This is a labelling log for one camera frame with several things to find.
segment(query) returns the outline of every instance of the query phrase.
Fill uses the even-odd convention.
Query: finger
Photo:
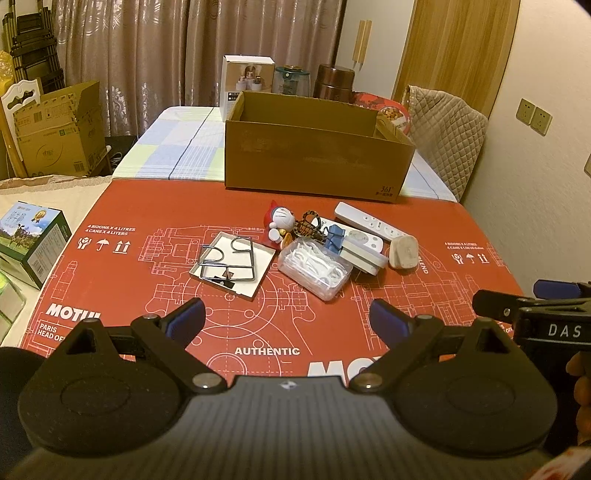
[[[579,433],[577,436],[577,445],[581,445],[582,443],[588,442],[589,440],[591,440],[591,435],[583,435]]]
[[[576,353],[574,357],[569,360],[569,363],[566,364],[566,371],[569,375],[574,377],[581,377],[585,374],[583,359],[581,358],[580,352]]]
[[[577,412],[577,429],[582,435],[591,436],[591,407],[581,407]]]
[[[591,406],[591,379],[581,377],[574,385],[574,399],[582,407]]]

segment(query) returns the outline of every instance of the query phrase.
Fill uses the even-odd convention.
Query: open cardboard box
[[[414,145],[377,111],[241,92],[226,121],[226,187],[394,203]]]
[[[95,169],[106,155],[99,92],[99,82],[78,83],[14,113],[29,176],[82,176]]]

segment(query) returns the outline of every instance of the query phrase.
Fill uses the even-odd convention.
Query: warning symbol
[[[123,243],[122,241],[117,242],[115,250],[113,250],[114,254],[126,254],[127,249],[131,244],[129,242]]]

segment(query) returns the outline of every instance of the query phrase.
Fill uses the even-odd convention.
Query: cardboard box
[[[271,92],[275,62],[270,57],[224,55],[220,83],[220,110],[226,121],[240,92]]]
[[[226,122],[226,187],[394,203],[414,145],[375,110],[242,92]]]
[[[106,154],[99,82],[41,95],[14,113],[25,168],[30,177],[89,174]]]
[[[0,269],[41,288],[71,236],[61,210],[16,202],[0,219]]]

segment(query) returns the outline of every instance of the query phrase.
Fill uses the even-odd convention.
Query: screw
[[[361,391],[371,391],[382,385],[382,377],[378,374],[359,374],[353,380]]]
[[[193,385],[197,388],[209,390],[222,383],[222,377],[217,374],[199,374],[193,377]]]

